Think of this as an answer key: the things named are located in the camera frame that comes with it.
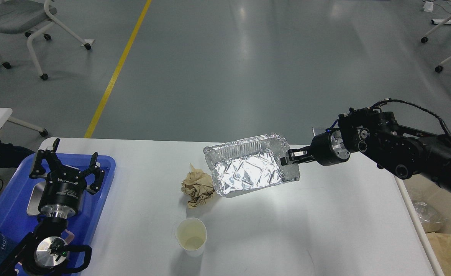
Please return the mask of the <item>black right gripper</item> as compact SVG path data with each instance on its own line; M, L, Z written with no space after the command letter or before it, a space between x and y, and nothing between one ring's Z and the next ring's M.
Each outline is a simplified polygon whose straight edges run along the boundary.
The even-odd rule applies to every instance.
M314 159L322 166L332 166L344 163L349 158L350 152L344 146L341 131L330 130L316 135L310 146L288 149L280 163L282 166L306 164Z

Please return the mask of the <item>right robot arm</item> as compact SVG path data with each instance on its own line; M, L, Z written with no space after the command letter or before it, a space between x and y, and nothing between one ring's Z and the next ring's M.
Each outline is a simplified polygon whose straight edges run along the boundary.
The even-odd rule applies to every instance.
M420 174L451 193L451 131L444 120L426 108L401 101L435 117L443 133L400 125L393 112L381 111L383 105L392 102L396 99L384 99L368 108L350 108L325 132L316 135L309 146L289 149L280 159L281 164L316 161L331 166L359 152L399 179Z

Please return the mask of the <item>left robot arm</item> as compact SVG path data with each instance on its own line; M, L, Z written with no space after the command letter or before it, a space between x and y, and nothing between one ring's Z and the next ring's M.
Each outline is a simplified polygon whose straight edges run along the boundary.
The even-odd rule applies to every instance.
M34 157L30 178L45 180L37 206L43 218L1 258L0 276L15 276L17 263L34 276L73 274L89 266L92 248L71 245L61 234L68 227L68 219L80 212L84 192L99 192L106 172L97 164L97 152L84 171L64 165L56 154L59 143L56 138L51 149L39 150Z

